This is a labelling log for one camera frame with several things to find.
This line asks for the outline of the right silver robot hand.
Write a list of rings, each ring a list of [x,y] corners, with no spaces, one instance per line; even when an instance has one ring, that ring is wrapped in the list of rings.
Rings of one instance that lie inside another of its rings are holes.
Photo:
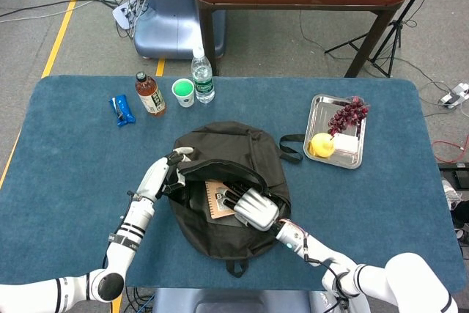
[[[217,192],[222,195],[223,204],[235,212],[239,221],[259,231],[268,231],[279,216],[278,206],[249,185],[224,182]]]

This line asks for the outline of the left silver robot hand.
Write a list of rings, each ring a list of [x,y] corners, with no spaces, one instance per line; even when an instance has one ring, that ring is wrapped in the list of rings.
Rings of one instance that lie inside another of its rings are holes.
[[[134,198],[156,202],[160,194],[171,194],[185,187],[185,176],[178,169],[179,162],[189,162],[192,147],[178,147],[151,165],[135,192]]]

